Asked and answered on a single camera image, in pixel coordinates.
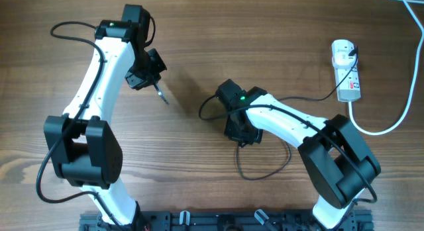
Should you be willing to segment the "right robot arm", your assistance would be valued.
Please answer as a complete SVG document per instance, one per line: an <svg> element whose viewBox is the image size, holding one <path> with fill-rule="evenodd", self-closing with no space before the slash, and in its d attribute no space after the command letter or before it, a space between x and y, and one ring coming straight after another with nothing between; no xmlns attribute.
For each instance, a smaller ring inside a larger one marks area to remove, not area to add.
<svg viewBox="0 0 424 231"><path fill-rule="evenodd" d="M267 91L241 89L228 79L215 92L224 105L225 136L239 147L259 143L267 131L296 148L319 194L315 220L326 229L338 227L348 210L360 202L381 167L349 118L326 119L297 111Z"/></svg>

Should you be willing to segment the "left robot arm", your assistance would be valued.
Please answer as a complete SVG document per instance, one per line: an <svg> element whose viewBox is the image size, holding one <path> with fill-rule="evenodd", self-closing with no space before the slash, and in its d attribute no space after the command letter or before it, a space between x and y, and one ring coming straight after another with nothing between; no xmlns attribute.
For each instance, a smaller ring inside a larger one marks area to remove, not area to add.
<svg viewBox="0 0 424 231"><path fill-rule="evenodd" d="M91 197L99 209L97 225L105 230L148 230L139 204L120 177L123 151L111 130L121 85L156 87L166 65L152 47L156 24L140 5L125 5L120 20L94 28L93 57L71 103L44 123L48 153L60 179Z"/></svg>

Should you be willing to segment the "Galaxy S25 smartphone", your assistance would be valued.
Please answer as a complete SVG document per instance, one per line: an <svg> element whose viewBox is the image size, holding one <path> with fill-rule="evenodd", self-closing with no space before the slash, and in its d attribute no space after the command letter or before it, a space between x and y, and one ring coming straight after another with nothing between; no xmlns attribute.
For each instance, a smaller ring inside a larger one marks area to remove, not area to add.
<svg viewBox="0 0 424 231"><path fill-rule="evenodd" d="M161 90L161 88L159 87L159 85L157 83L153 83L153 86L157 92L157 94L159 95L159 97L165 102L165 104L169 105L168 100L165 98L163 91Z"/></svg>

